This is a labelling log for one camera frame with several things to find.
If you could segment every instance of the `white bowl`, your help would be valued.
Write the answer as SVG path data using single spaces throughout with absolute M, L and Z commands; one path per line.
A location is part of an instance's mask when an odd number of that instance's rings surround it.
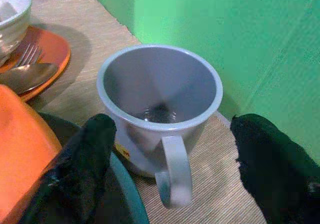
M 0 66 L 26 35 L 30 9 L 31 0 L 0 0 Z

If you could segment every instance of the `mug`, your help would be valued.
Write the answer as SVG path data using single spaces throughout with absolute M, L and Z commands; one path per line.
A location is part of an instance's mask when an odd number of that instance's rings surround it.
M 109 57 L 97 76 L 105 112 L 116 124 L 116 149 L 131 171 L 155 177 L 167 208 L 192 200 L 188 154 L 223 87 L 200 56 L 168 45 L 137 45 Z

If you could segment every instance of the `spoon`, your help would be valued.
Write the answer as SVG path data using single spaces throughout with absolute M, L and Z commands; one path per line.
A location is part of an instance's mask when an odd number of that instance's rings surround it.
M 11 88 L 16 94 L 22 94 L 45 83 L 58 70 L 53 63 L 35 63 L 10 69 L 0 74 L 0 84 Z

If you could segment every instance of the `orange cloth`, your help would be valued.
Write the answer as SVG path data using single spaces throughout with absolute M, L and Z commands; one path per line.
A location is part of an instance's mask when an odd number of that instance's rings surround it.
M 60 150 L 39 114 L 0 85 L 0 223 Z

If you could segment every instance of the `table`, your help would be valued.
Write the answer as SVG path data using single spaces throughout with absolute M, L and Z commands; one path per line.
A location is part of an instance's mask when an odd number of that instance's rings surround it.
M 97 0 L 33 0 L 31 23 L 64 37 L 71 47 L 71 59 L 60 78 L 29 105 L 79 125 L 103 112 L 95 87 L 99 68 L 108 56 L 139 41 Z M 150 223 L 266 223 L 242 186 L 237 157 L 232 133 L 213 116 L 190 157 L 193 201 L 189 206 L 167 210 L 154 179 L 131 174 Z

